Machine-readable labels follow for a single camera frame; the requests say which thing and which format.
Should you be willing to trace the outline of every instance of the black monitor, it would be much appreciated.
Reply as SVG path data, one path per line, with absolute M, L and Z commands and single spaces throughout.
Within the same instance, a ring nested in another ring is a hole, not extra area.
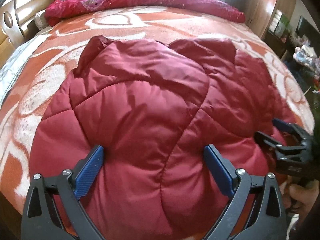
M 320 57 L 320 33 L 302 16 L 300 17 L 296 33 L 302 37 L 306 35 L 318 57 Z

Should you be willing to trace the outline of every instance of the red quilted fabric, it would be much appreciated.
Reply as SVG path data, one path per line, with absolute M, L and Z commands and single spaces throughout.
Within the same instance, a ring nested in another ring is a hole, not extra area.
M 274 160 L 252 136 L 284 143 L 274 117 L 294 122 L 263 61 L 231 41 L 93 37 L 37 128 L 30 174 L 56 176 L 100 144 L 105 163 L 82 203 L 106 239 L 179 240 L 207 231 L 227 202 L 204 147 L 265 176 Z
M 243 12 L 219 0 L 55 0 L 48 6 L 44 17 L 49 25 L 55 26 L 63 19 L 115 8 L 134 6 L 168 6 L 183 8 L 200 13 L 244 23 Z

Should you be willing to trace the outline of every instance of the silver screw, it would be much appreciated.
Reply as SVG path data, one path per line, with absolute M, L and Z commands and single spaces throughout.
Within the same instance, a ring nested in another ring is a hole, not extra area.
M 40 179 L 41 178 L 41 174 L 40 173 L 37 173 L 33 176 L 34 179 Z
M 66 169 L 66 170 L 64 170 L 64 171 L 62 172 L 62 174 L 65 175 L 65 176 L 68 176 L 68 175 L 71 174 L 71 170 Z
M 238 169 L 237 170 L 237 173 L 239 174 L 239 175 L 244 175 L 245 174 L 245 170 L 244 169 Z
M 268 173 L 268 177 L 269 177 L 270 179 L 274 179 L 276 176 L 275 176 L 272 172 L 269 172 L 269 173 Z

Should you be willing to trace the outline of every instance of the wooden headboard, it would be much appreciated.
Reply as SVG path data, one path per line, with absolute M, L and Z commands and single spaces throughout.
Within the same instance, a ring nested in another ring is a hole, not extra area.
M 39 29 L 35 14 L 54 0 L 12 0 L 0 8 L 0 69 L 15 49 L 33 38 Z

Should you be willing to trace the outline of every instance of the person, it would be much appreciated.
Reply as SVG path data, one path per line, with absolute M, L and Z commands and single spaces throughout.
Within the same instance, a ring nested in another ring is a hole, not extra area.
M 297 207 L 296 213 L 299 214 L 299 221 L 296 227 L 299 228 L 318 199 L 319 181 L 314 180 L 304 188 L 292 183 L 292 177 L 289 176 L 287 181 L 280 186 L 280 191 L 286 209 L 291 207 L 291 199 L 297 200 L 295 207 Z

